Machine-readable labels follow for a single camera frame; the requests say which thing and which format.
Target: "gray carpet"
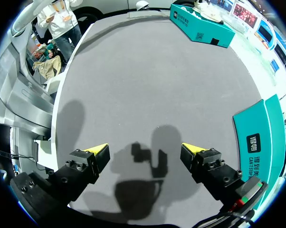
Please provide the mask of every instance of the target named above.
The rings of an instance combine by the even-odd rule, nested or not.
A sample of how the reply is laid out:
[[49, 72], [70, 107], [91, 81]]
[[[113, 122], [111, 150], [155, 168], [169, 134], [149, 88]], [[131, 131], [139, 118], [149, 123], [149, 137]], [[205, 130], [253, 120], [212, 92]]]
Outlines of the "gray carpet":
[[237, 169], [232, 116], [259, 100], [231, 48], [191, 42], [169, 20], [98, 21], [63, 87], [57, 156], [62, 166], [75, 148], [109, 143], [111, 161], [72, 208], [109, 221], [185, 228], [217, 214], [222, 204], [180, 161], [181, 142], [214, 147]]

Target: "teal sign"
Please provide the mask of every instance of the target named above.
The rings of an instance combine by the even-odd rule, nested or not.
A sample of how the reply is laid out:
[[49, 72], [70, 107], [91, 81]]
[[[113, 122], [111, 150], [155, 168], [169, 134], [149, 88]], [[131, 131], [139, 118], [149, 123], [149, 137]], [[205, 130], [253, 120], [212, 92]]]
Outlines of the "teal sign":
[[235, 115], [242, 180], [257, 176], [268, 183], [272, 164], [272, 135], [265, 101]]
[[285, 121], [277, 95], [266, 100], [266, 108], [271, 125], [273, 155], [268, 188], [265, 195], [261, 199], [262, 202], [266, 199], [272, 188], [275, 186], [275, 183], [282, 171], [285, 162], [286, 150]]
[[192, 41], [213, 44], [228, 48], [235, 33], [226, 25], [204, 19], [199, 13], [192, 15], [193, 9], [185, 7], [186, 10], [172, 4], [170, 19], [175, 23]]
[[242, 180], [257, 176], [268, 184], [257, 209], [266, 199], [281, 173], [285, 160], [286, 133], [277, 95], [261, 100], [234, 116]]

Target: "car tire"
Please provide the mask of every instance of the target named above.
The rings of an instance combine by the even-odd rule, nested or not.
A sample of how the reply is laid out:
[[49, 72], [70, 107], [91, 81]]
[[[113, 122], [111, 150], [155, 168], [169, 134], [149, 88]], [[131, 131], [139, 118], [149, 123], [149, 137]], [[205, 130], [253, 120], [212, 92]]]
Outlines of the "car tire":
[[100, 19], [99, 16], [92, 12], [77, 12], [75, 15], [82, 34], [86, 32], [92, 23]]

